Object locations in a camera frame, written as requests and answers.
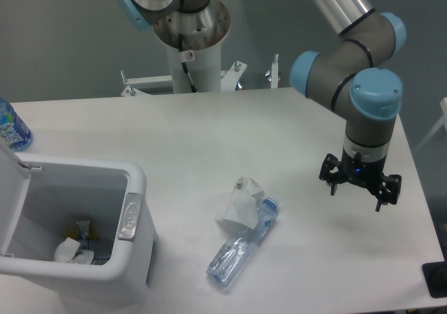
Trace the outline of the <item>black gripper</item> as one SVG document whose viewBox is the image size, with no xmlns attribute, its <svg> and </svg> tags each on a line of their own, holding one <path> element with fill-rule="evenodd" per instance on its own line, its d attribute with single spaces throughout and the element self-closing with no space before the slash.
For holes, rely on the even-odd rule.
<svg viewBox="0 0 447 314">
<path fill-rule="evenodd" d="M 349 183 L 368 190 L 376 190 L 375 212 L 380 212 L 383 205 L 396 205 L 402 187 L 402 176 L 383 174 L 386 158 L 366 162 L 359 156 L 350 156 L 343 150 L 342 161 L 332 154 L 323 160 L 319 179 L 330 187 L 330 194 L 335 195 L 339 184 Z"/>
</svg>

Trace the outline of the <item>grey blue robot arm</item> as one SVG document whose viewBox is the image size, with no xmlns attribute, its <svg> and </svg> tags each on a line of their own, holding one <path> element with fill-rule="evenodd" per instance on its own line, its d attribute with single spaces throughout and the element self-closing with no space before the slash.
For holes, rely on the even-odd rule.
<svg viewBox="0 0 447 314">
<path fill-rule="evenodd" d="M 331 189 L 367 189 L 379 206 L 396 204 L 402 178 L 383 168 L 402 106 L 402 81 L 381 64 L 406 41 L 406 27 L 368 0 L 313 0 L 342 39 L 329 55 L 307 51 L 291 66 L 290 85 L 346 122 L 342 157 L 327 155 L 319 177 Z M 118 0 L 138 29 L 152 27 L 167 49 L 176 93 L 232 91 L 236 63 L 221 72 L 221 43 L 230 28 L 219 0 Z"/>
</svg>

